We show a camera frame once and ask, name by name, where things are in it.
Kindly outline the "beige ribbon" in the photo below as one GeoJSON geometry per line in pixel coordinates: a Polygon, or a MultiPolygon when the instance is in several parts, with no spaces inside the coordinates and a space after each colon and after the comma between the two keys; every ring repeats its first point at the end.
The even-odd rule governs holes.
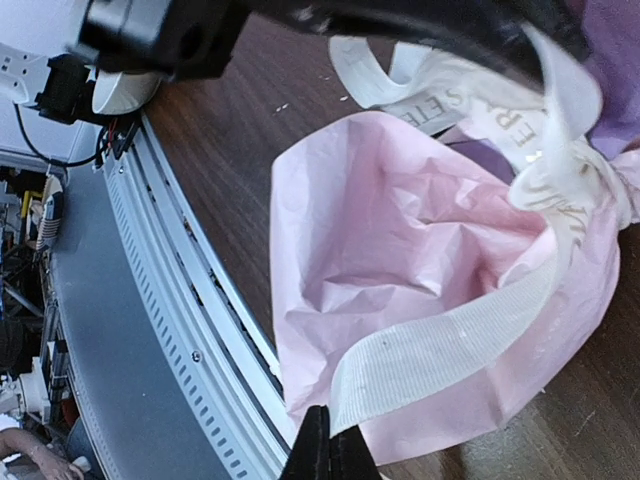
{"type": "Polygon", "coordinates": [[[527,91],[441,51],[409,82],[386,77],[368,44],[336,37],[330,57],[364,106],[394,105],[420,86],[452,87],[464,132],[490,141],[515,171],[504,185],[425,137],[422,164],[403,162],[391,197],[405,250],[461,249],[444,270],[477,276],[482,296],[379,330],[340,360],[331,385],[333,434],[402,409],[486,406],[514,416],[574,354],[581,326],[601,319],[617,274],[617,233],[633,219],[621,176],[587,142],[601,110],[593,77],[548,36],[524,28],[544,90],[527,91]]]}

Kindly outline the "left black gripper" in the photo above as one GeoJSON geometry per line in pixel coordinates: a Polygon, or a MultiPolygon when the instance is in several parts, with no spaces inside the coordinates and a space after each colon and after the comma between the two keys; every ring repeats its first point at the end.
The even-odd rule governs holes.
{"type": "Polygon", "coordinates": [[[74,54],[109,73],[219,78],[259,8],[258,1],[76,1],[74,54]]]}

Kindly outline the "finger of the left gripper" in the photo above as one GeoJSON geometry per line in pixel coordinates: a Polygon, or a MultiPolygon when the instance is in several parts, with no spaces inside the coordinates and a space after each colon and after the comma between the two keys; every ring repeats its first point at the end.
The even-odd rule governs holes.
{"type": "Polygon", "coordinates": [[[541,61],[526,26],[579,62],[590,55],[580,21],[563,1],[272,0],[251,1],[249,8],[305,33],[380,37],[444,50],[537,91],[541,61]]]}

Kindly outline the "pink purple wrapping paper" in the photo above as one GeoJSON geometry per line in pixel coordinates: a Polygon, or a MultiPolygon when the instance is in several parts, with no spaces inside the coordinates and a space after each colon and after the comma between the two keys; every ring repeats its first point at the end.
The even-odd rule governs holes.
{"type": "MultiPolygon", "coordinates": [[[[601,92],[599,117],[585,137],[624,180],[633,206],[630,226],[639,220],[639,5],[571,1],[568,6],[580,21],[590,55],[579,62],[562,51],[593,77],[601,92]]],[[[390,67],[383,69],[370,48],[386,77],[397,84],[409,82],[422,56],[433,50],[529,92],[544,90],[543,74],[536,92],[447,51],[404,42],[396,44],[390,67]]],[[[390,326],[446,312],[485,292],[477,276],[444,270],[442,258],[458,257],[460,248],[402,246],[399,235],[405,224],[396,216],[391,188],[403,162],[425,161],[424,154],[412,151],[412,142],[425,137],[440,144],[504,185],[516,176],[490,141],[464,132],[464,118],[454,109],[459,96],[452,87],[420,86],[397,104],[373,106],[360,104],[344,87],[360,112],[299,141],[272,168],[270,273],[285,408],[298,434],[307,410],[326,406],[329,440],[338,435],[330,428],[332,380],[355,343],[390,326]]],[[[614,287],[600,321],[571,335],[577,343],[574,354],[602,321],[618,283],[620,231],[614,287]]],[[[511,419],[493,423],[491,417],[486,406],[448,403],[405,408],[397,417],[384,415],[357,426],[380,466],[466,442],[511,419]]]]}

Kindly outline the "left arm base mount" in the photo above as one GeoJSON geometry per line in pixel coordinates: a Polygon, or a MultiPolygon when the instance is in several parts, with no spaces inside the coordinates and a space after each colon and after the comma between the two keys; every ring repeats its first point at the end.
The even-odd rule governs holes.
{"type": "Polygon", "coordinates": [[[111,153],[116,160],[130,148],[141,126],[141,108],[137,107],[125,113],[95,113],[92,107],[96,80],[90,80],[90,70],[78,59],[69,54],[58,55],[46,60],[48,77],[43,89],[36,93],[33,107],[41,117],[65,125],[76,121],[100,126],[96,151],[84,160],[63,164],[46,158],[37,152],[32,144],[30,149],[45,163],[74,168],[95,162],[100,167],[103,155],[111,153]]]}

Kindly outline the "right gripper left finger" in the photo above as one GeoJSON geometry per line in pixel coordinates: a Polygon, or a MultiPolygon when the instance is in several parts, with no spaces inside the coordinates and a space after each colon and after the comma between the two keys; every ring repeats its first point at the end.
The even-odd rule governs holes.
{"type": "Polygon", "coordinates": [[[329,409],[310,407],[282,471],[282,480],[329,480],[329,409]]]}

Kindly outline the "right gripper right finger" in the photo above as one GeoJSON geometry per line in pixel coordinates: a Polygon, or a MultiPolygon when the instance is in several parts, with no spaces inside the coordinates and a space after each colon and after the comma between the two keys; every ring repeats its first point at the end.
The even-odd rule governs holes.
{"type": "Polygon", "coordinates": [[[329,441],[329,471],[332,480],[381,480],[371,452],[358,426],[329,441]]]}

